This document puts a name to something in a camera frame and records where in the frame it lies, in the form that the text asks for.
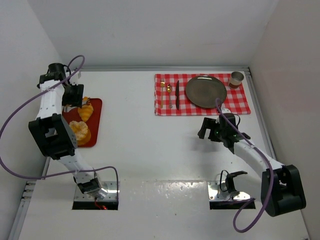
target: red checkered placemat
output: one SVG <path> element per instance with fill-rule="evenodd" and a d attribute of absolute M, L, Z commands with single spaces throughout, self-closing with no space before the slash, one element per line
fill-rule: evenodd
<path fill-rule="evenodd" d="M 219 79 L 225 85 L 227 96 L 222 107 L 229 109 L 234 114 L 250 114 L 244 87 L 241 84 L 237 89 L 228 87 L 230 73 L 213 74 L 156 74 L 154 83 L 154 112 L 159 116 L 193 116 L 193 115 L 218 115 L 215 108 L 201 108 L 194 105 L 186 95 L 186 86 L 190 79 L 199 75 L 210 75 Z M 163 108 L 161 108 L 161 87 L 160 81 L 164 79 L 165 85 L 172 85 L 171 102 L 172 108 L 169 108 L 169 93 L 163 88 Z M 179 81 L 179 101 L 180 109 L 176 108 L 176 84 Z"/>

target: fork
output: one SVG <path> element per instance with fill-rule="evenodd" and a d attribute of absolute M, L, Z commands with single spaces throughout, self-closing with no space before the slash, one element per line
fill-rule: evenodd
<path fill-rule="evenodd" d="M 163 99 L 163 89 L 164 87 L 166 86 L 166 83 L 165 83 L 165 80 L 163 78 L 161 78 L 161 82 L 160 82 L 160 87 L 161 87 L 161 108 L 164 107 L 164 101 L 162 100 Z"/>

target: white table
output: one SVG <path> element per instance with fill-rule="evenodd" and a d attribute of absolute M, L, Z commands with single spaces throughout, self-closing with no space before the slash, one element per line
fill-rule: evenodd
<path fill-rule="evenodd" d="M 155 116 L 156 73 L 162 72 L 83 71 L 80 79 L 86 96 L 103 101 L 97 144 L 80 152 L 94 168 L 118 169 L 118 211 L 72 210 L 76 185 L 70 174 L 38 180 L 19 240 L 301 240 L 308 236 L 300 211 L 278 217 L 264 213 L 249 232 L 237 233 L 232 226 L 236 210 L 209 209 L 206 181 L 216 180 L 222 169 L 258 176 L 222 143 L 198 138 L 203 116 Z M 251 114 L 241 115 L 239 129 L 271 154 L 247 80 L 243 86 Z M 62 164 L 50 161 L 47 173 L 64 170 Z M 104 181 L 115 180 L 112 170 L 99 174 Z M 251 222 L 261 204 L 256 206 L 242 212 L 238 227 Z"/>

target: cup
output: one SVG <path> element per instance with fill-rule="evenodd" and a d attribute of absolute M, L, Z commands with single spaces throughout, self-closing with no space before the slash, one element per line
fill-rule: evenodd
<path fill-rule="evenodd" d="M 229 78 L 229 88 L 237 89 L 242 83 L 243 79 L 245 79 L 245 76 L 241 72 L 234 71 L 233 73 L 231 73 L 231 76 Z"/>

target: knife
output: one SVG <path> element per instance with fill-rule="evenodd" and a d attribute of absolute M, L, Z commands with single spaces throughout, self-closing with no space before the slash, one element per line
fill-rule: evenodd
<path fill-rule="evenodd" d="M 176 109 L 180 109 L 180 103 L 179 103 L 179 81 L 176 82 L 176 85 L 175 85 L 175 96 L 176 96 L 176 99 L 175 99 L 175 106 L 176 106 Z"/>

